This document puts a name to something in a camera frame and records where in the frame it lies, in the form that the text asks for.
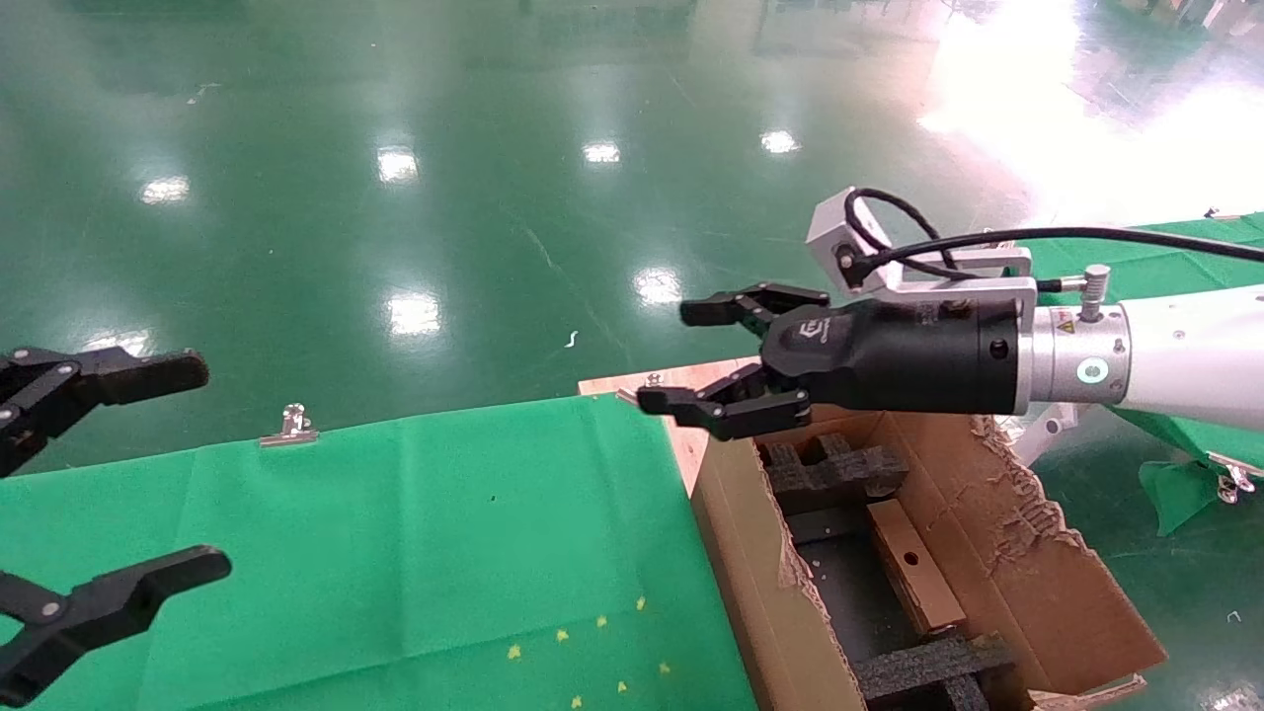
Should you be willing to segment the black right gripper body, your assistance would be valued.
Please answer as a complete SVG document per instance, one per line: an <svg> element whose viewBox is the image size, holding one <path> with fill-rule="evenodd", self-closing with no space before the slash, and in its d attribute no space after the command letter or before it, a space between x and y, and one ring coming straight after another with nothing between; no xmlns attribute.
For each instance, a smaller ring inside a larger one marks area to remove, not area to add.
<svg viewBox="0 0 1264 711"><path fill-rule="evenodd" d="M763 367L814 404L853 411L1012 414L1019 334L1014 304L805 306L779 316Z"/></svg>

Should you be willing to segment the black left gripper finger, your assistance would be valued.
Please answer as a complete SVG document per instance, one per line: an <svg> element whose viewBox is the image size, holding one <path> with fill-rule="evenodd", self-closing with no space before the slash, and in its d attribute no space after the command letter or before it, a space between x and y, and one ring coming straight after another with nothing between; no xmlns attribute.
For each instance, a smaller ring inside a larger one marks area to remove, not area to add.
<svg viewBox="0 0 1264 711"><path fill-rule="evenodd" d="M14 476L100 406L121 406L207 386L196 350L131 356L20 348L1 359L1 477Z"/></svg>
<svg viewBox="0 0 1264 711"><path fill-rule="evenodd" d="M1 576L1 612L20 630L1 648L1 702L27 707L83 657L147 633L163 603L231 576L215 547L190 547L111 571L67 595Z"/></svg>

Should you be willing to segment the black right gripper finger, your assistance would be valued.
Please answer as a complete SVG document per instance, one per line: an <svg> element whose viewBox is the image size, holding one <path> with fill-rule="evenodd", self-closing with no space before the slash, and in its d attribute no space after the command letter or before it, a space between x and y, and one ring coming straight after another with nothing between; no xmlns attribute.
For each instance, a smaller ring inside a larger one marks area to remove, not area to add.
<svg viewBox="0 0 1264 711"><path fill-rule="evenodd" d="M762 363L733 369L702 388L643 386L637 390L637 409L718 442L794 431L811 423L809 392Z"/></svg>
<svg viewBox="0 0 1264 711"><path fill-rule="evenodd" d="M760 282L678 305L686 326L741 325L763 342L825 342L830 297L815 288Z"/></svg>

